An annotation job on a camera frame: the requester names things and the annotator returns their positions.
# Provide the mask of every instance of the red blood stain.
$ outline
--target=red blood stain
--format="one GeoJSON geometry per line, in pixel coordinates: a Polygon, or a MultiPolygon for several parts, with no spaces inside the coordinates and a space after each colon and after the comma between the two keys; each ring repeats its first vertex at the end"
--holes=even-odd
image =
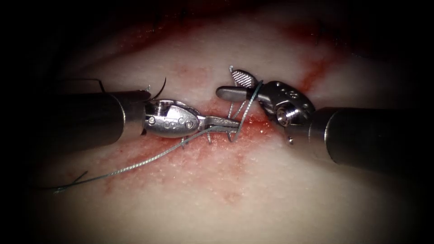
{"type": "MultiPolygon", "coordinates": [[[[219,116],[223,115],[224,110],[227,111],[228,107],[222,106],[225,104],[224,101],[213,99],[202,106],[209,109],[197,108],[204,114],[219,116]]],[[[104,179],[105,194],[125,186],[133,191],[149,184],[158,184],[167,191],[180,188],[209,191],[217,200],[235,205],[242,199],[246,171],[253,163],[249,155],[260,149],[260,143],[267,142],[275,134],[274,127],[263,112],[255,111],[246,117],[236,142],[229,142],[226,134],[212,133],[210,145],[206,135],[200,136],[185,145],[184,150],[179,147],[140,168],[104,179]]],[[[138,141],[119,145],[109,155],[100,158],[99,165],[125,168],[147,160],[179,142],[180,139],[147,135],[138,141]]]]}

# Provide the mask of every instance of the gray cylindrical shaft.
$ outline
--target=gray cylindrical shaft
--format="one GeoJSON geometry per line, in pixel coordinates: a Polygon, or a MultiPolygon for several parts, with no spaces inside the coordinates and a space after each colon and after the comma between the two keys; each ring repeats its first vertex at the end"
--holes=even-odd
{"type": "Polygon", "coordinates": [[[289,146],[319,160],[383,173],[413,175],[413,128],[401,110],[322,108],[290,125],[289,146]]]}
{"type": "Polygon", "coordinates": [[[143,133],[146,91],[49,97],[38,107],[39,153],[57,154],[110,145],[143,133]]]}

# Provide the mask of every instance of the silver metal part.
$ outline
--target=silver metal part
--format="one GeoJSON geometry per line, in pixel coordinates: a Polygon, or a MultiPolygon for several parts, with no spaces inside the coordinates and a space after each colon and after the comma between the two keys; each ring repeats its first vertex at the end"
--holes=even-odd
{"type": "Polygon", "coordinates": [[[242,87],[254,88],[258,84],[258,80],[249,72],[244,70],[233,70],[231,66],[229,71],[232,74],[234,81],[242,87]]]}
{"type": "MultiPolygon", "coordinates": [[[[250,99],[253,92],[253,88],[221,86],[217,88],[216,95],[226,101],[242,102],[250,99]]],[[[315,111],[315,107],[303,93],[280,81],[262,85],[255,99],[259,101],[269,119],[282,127],[290,123],[302,123],[315,111]]]]}
{"type": "Polygon", "coordinates": [[[145,111],[144,129],[166,138],[190,136],[214,126],[222,128],[213,132],[236,132],[240,125],[238,121],[227,118],[203,116],[195,108],[171,99],[153,100],[145,111]]]}
{"type": "Polygon", "coordinates": [[[213,130],[213,132],[235,133],[240,126],[240,122],[228,118],[202,115],[198,115],[198,118],[200,121],[198,131],[203,131],[211,127],[220,126],[219,128],[213,130]]]}

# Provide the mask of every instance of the screw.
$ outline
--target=screw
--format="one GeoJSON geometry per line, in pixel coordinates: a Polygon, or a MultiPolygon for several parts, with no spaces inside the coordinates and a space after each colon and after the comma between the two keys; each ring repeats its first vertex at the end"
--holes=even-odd
{"type": "Polygon", "coordinates": [[[152,116],[152,117],[150,117],[149,119],[148,119],[148,123],[150,124],[150,125],[154,125],[155,124],[155,118],[152,116]]]}
{"type": "Polygon", "coordinates": [[[193,127],[193,122],[188,120],[187,122],[185,122],[185,127],[187,127],[187,129],[191,129],[191,127],[193,127]]]}
{"type": "Polygon", "coordinates": [[[289,94],[288,93],[286,94],[289,95],[292,99],[298,98],[298,94],[295,91],[290,91],[289,94]]]}
{"type": "Polygon", "coordinates": [[[288,140],[286,141],[289,145],[294,145],[294,139],[288,136],[288,140]]]}

